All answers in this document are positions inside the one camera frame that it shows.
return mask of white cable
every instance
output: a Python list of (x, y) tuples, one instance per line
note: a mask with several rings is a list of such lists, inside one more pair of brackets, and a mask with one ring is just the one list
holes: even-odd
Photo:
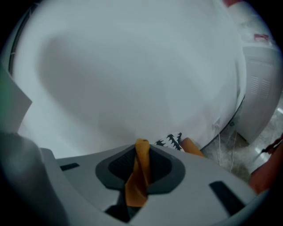
[(216, 126), (217, 130), (218, 130), (218, 138), (219, 138), (219, 165), (221, 166), (221, 141), (220, 141), (220, 129), (219, 126)]
[(234, 162), (234, 150), (235, 150), (236, 138), (237, 138), (237, 132), (236, 132), (235, 139), (234, 139), (234, 146), (233, 146), (233, 151), (232, 151), (232, 163), (231, 163), (231, 167), (230, 167), (230, 172), (232, 171), (233, 162)]
[(218, 137), (219, 137), (219, 166), (221, 166), (221, 147), (220, 147), (220, 133), (218, 133)]

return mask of white surface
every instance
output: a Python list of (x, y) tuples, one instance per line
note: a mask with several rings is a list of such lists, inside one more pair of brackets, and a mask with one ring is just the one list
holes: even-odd
[(282, 54), (272, 46), (245, 46), (247, 87), (237, 131), (252, 143), (270, 121), (283, 88)]
[(268, 26), (249, 3), (236, 3), (227, 8), (227, 11), (235, 22), (243, 42), (254, 42), (254, 34), (265, 34), (268, 35), (266, 44), (274, 43)]
[(44, 1), (15, 55), (19, 133), (56, 158), (173, 132), (203, 147), (245, 94), (239, 45), (214, 1)]

